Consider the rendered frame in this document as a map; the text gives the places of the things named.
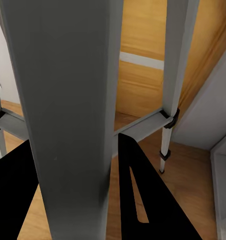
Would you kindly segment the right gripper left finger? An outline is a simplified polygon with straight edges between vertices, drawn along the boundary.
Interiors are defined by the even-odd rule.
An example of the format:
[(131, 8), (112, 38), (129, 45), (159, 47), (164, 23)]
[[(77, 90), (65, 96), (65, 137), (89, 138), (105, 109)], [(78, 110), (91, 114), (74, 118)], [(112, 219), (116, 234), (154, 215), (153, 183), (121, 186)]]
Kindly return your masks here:
[(0, 240), (17, 240), (38, 185), (27, 140), (0, 159)]

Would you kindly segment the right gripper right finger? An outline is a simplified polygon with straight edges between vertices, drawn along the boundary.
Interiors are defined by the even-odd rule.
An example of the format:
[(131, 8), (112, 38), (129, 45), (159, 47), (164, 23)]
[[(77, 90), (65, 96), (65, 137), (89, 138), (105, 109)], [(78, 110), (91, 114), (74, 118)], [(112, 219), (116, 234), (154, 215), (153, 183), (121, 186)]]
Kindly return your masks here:
[[(119, 133), (122, 240), (203, 240), (137, 141)], [(149, 223), (138, 221), (130, 167)]]

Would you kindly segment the camera tripod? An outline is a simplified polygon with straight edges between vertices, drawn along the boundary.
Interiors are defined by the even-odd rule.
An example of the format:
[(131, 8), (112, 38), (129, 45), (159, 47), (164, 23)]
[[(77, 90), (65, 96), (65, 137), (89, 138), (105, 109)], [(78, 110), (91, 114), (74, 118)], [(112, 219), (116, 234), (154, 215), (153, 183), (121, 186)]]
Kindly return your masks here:
[(52, 240), (105, 240), (119, 133), (163, 128), (164, 173), (200, 0), (167, 0), (162, 107), (114, 131), (124, 0), (0, 0), (23, 116), (4, 132), (29, 140)]

